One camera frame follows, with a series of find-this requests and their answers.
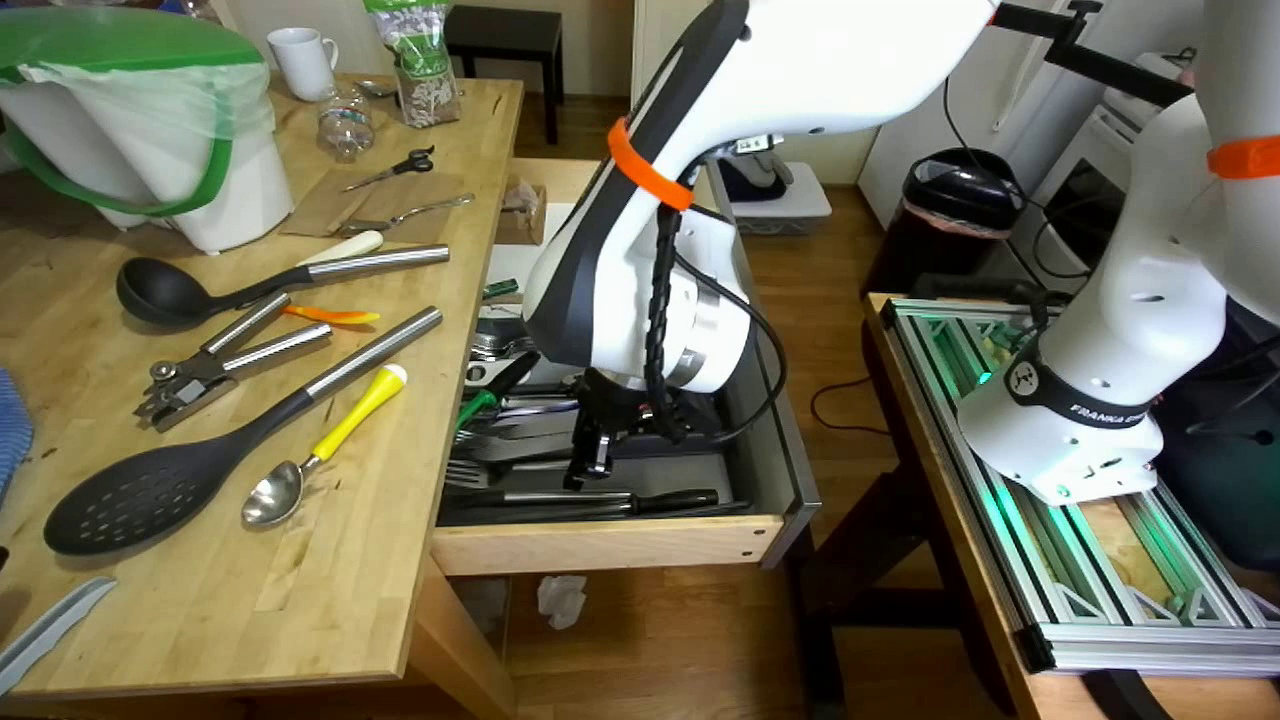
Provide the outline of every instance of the drawer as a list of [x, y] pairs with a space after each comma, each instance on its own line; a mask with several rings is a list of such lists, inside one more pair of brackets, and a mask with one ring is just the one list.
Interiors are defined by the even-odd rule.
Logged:
[[[537, 250], [498, 250], [489, 281], [521, 274]], [[736, 378], [721, 389], [721, 411], [736, 426], [769, 402], [778, 356], [769, 339], [749, 346]], [[510, 476], [500, 489], [559, 489], [566, 469], [543, 476]], [[778, 403], [729, 449], [687, 454], [653, 439], [645, 454], [617, 454], [602, 489], [718, 489], [718, 516], [619, 516], [619, 522], [521, 522], [521, 525], [449, 525], [432, 534], [432, 558], [449, 576], [521, 576], [521, 573], [608, 573], [608, 570], [691, 570], [691, 565], [781, 565], [794, 539], [812, 525], [821, 493], [808, 469], [794, 403]]]

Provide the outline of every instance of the yellow handle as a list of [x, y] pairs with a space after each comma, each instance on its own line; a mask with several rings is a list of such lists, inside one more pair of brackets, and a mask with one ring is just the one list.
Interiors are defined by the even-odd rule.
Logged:
[[345, 449], [345, 439], [377, 411], [385, 409], [400, 389], [407, 385], [407, 371], [400, 363], [385, 363], [371, 371], [366, 397], [355, 402], [355, 409], [332, 426], [332, 431], [325, 431], [312, 449], [312, 460], [328, 460]]

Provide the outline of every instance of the white robot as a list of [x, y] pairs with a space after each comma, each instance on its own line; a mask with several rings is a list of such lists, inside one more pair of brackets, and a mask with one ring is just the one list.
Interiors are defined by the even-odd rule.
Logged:
[[[729, 140], [857, 134], [918, 110], [996, 0], [718, 0], [530, 278], [534, 346], [639, 397], [718, 393], [749, 339], [734, 231], [679, 184]], [[1211, 0], [1201, 89], [1137, 145], [1098, 281], [962, 403], [962, 431], [1040, 500], [1152, 489], [1147, 403], [1223, 336], [1229, 295], [1280, 319], [1280, 3]]]

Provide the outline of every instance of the orange strap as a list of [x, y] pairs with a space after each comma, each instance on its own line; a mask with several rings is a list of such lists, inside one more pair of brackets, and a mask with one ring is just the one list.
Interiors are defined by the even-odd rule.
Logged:
[[632, 137], [629, 137], [629, 119], [619, 118], [611, 128], [608, 128], [608, 151], [611, 151], [611, 165], [635, 184], [645, 190], [647, 198], [657, 198], [659, 206], [677, 209], [677, 212], [687, 212], [691, 206], [691, 191], [668, 175], [659, 175], [635, 147], [632, 147]]
[[1209, 151], [1209, 170], [1221, 180], [1264, 180], [1280, 175], [1280, 137], [1249, 137]]

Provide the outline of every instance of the black ladle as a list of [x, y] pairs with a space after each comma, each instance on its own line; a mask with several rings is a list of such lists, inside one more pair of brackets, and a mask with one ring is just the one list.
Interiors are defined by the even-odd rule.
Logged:
[[276, 278], [248, 284], [241, 292], [227, 292], [227, 295], [207, 295], [205, 284], [195, 278], [189, 278], [184, 268], [151, 262], [151, 258], [135, 258], [122, 268], [115, 295], [127, 316], [135, 316], [151, 329], [164, 329], [164, 334], [179, 334], [179, 329], [205, 326], [217, 311], [261, 304], [261, 302], [276, 295], [281, 288], [304, 288], [304, 284], [319, 284], [319, 281], [335, 281], [335, 278], [385, 274], [385, 268], [407, 268], [407, 266], [440, 266], [440, 262], [449, 262], [449, 250], [345, 258], [345, 262], [300, 266], [300, 268], [276, 274]]
[[231, 469], [261, 439], [270, 439], [276, 428], [297, 422], [304, 409], [312, 409], [319, 397], [335, 393], [352, 378], [369, 371], [371, 363], [385, 363], [394, 354], [432, 334], [438, 326], [438, 307], [407, 316], [406, 326], [398, 326], [394, 334], [385, 334], [380, 339], [339, 359], [335, 369], [297, 389], [265, 416], [248, 422], [227, 435], [151, 449], [122, 466], [109, 466], [53, 509], [44, 525], [44, 546], [65, 558], [103, 558], [177, 534], [226, 489]]

